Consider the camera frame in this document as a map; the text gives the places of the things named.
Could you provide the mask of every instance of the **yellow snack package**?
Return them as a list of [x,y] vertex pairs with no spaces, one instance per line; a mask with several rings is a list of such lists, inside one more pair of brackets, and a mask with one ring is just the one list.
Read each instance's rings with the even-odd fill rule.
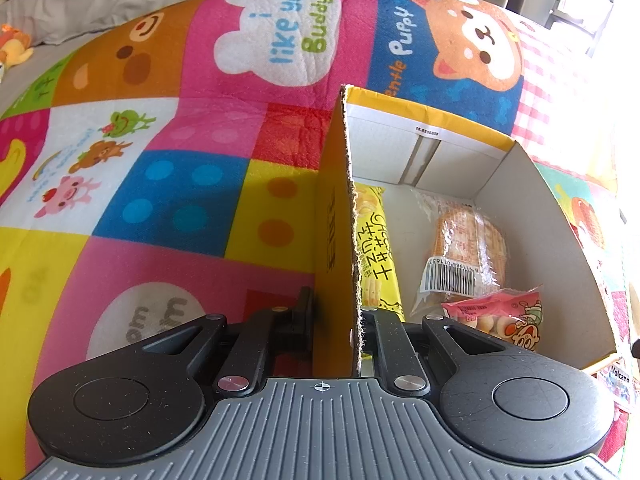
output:
[[404,321],[396,268],[382,209],[383,187],[355,183],[356,241],[360,261],[362,307],[391,310]]

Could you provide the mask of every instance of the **pink snack package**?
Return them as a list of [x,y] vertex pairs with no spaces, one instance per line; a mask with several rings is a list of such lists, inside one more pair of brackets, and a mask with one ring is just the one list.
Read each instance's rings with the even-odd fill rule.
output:
[[527,350],[535,350],[542,324],[540,288],[527,292],[502,288],[482,298],[443,303],[442,306],[450,318],[460,323]]

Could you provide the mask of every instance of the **transparent plastic wrapper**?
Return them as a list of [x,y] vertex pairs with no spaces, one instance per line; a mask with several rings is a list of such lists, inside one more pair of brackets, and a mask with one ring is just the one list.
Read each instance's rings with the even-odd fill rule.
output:
[[415,194],[436,224],[436,232],[411,316],[423,316],[444,302],[479,298],[503,288],[507,247],[489,219],[474,207],[419,191]]
[[527,292],[504,288],[442,307],[450,318],[527,350],[535,350],[540,341],[540,287]]
[[398,277],[382,209],[382,193],[385,189],[359,182],[355,183],[355,187],[362,307],[392,310],[404,321]]

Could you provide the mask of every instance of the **play mat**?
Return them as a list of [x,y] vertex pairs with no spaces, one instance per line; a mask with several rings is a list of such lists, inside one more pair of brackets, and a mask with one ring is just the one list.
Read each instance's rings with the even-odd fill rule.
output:
[[189,0],[51,67],[0,122],[0,477],[42,459],[25,413],[47,376],[313,284],[316,171],[344,83],[520,142],[600,248],[628,342],[606,121],[587,59],[551,39],[478,0]]

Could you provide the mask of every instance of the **cartoon pig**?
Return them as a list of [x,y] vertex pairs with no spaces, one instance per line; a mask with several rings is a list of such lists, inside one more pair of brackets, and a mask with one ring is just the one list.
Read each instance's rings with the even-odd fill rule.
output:
[[42,196],[45,205],[34,215],[34,218],[41,218],[46,214],[55,215],[65,207],[73,209],[76,202],[89,203],[91,202],[89,192],[99,187],[100,183],[92,184],[92,178],[85,181],[81,176],[65,175],[58,187],[49,189]]
[[341,0],[225,0],[244,7],[239,30],[218,38],[216,65],[278,86],[308,86],[328,74],[338,44]]

